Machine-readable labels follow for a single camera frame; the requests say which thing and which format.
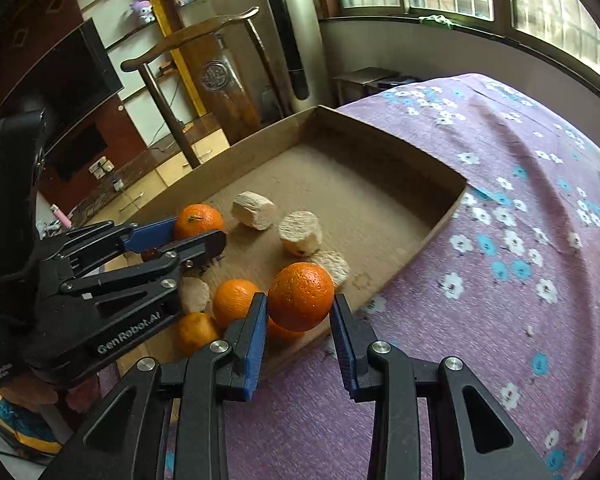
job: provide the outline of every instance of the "cardboard tray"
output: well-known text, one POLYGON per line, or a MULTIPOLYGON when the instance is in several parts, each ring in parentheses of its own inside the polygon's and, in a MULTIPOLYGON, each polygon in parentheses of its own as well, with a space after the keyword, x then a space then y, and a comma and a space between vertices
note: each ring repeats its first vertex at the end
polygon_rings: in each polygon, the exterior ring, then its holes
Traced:
MULTIPOLYGON (((231 278, 251 280, 266 292, 283 267, 302 260, 283 250, 276 225, 259 232, 238 224, 230 213, 238 193, 268 197, 280 218, 312 211, 322 226, 322 248, 339 251, 350 265, 340 292, 357 310, 446 225, 465 185, 459 173, 407 142, 319 106, 219 153, 130 220, 143 224, 176 216, 191 203, 217 208, 228 237, 224 258, 202 276, 213 297, 216 287, 231 278)), ((267 345, 263 373, 292 359, 328 326, 327 318, 290 346, 267 345)), ((160 362, 183 357, 173 327, 121 358, 119 366, 126 371, 145 355, 160 362)))

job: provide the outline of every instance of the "television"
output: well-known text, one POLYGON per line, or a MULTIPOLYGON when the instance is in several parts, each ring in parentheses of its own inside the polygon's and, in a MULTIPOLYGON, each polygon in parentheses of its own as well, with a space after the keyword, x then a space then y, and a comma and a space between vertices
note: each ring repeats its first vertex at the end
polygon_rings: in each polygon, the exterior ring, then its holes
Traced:
POLYGON ((0 118, 44 110, 48 153, 86 115, 123 86, 93 20, 64 37, 19 81, 0 105, 0 118))

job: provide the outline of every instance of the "blue gripper pad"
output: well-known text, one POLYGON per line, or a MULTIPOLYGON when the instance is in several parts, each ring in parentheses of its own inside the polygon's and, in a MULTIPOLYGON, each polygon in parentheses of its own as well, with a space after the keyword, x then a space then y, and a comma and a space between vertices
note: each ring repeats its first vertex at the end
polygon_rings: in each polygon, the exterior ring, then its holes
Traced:
POLYGON ((251 342, 247 355, 245 357, 244 367, 244 397, 246 400, 251 400, 253 393, 258 386, 258 378, 260 377, 260 367, 262 366, 262 355, 264 354, 264 343, 267 338, 267 300, 258 307, 258 315, 251 333, 251 342))
POLYGON ((176 217, 167 218, 153 224, 136 227, 125 241, 125 251, 133 251, 137 254, 162 247, 173 242, 173 227, 176 217))
POLYGON ((232 322, 224 333, 224 338, 234 347, 231 362, 218 377, 225 400, 246 402, 253 397, 260 377, 267 319, 267 297, 257 292, 247 317, 232 322))
MULTIPOLYGON (((344 307, 349 310, 349 305, 345 302, 344 307)), ((338 364, 342 375, 342 383, 345 390, 349 392, 349 397, 354 399, 358 394, 358 380, 356 377, 356 357, 353 353, 353 347, 349 339, 349 333, 343 319, 341 305, 337 300, 333 301, 333 306, 329 312, 329 321, 331 324, 331 334, 333 335, 333 344, 336 347, 338 355, 338 364)))

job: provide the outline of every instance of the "bread roll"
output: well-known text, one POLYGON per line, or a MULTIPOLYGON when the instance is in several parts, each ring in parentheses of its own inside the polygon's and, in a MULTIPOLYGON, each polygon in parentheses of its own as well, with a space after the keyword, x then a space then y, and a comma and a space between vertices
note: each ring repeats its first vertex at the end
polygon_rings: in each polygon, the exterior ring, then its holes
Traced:
POLYGON ((322 243, 318 217, 309 211, 295 211, 285 216, 278 233, 285 249, 296 256, 313 254, 322 243))
POLYGON ((198 278, 183 278, 180 286, 180 302, 185 314, 202 312, 211 296, 209 286, 198 278))
POLYGON ((234 199, 231 214, 241 224, 264 231, 276 219, 276 205, 265 196, 245 191, 234 199))
POLYGON ((312 264, 320 265, 333 280, 335 288, 340 287, 349 277, 349 264, 343 258, 342 254, 336 251, 318 251, 311 259, 312 264))

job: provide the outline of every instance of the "floral tablecloth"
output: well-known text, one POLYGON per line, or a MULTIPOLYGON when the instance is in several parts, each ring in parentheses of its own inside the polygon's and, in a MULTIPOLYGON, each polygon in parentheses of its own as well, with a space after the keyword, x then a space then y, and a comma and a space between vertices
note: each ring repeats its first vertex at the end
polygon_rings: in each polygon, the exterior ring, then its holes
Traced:
MULTIPOLYGON (((482 75, 341 110, 472 186, 449 226, 365 307, 376 333, 413 357, 460 356, 555 477, 577 478, 600 448, 600 150, 482 75)), ((366 478, 373 405, 349 400, 330 340, 252 402, 230 403, 226 419, 232 480, 366 478)))

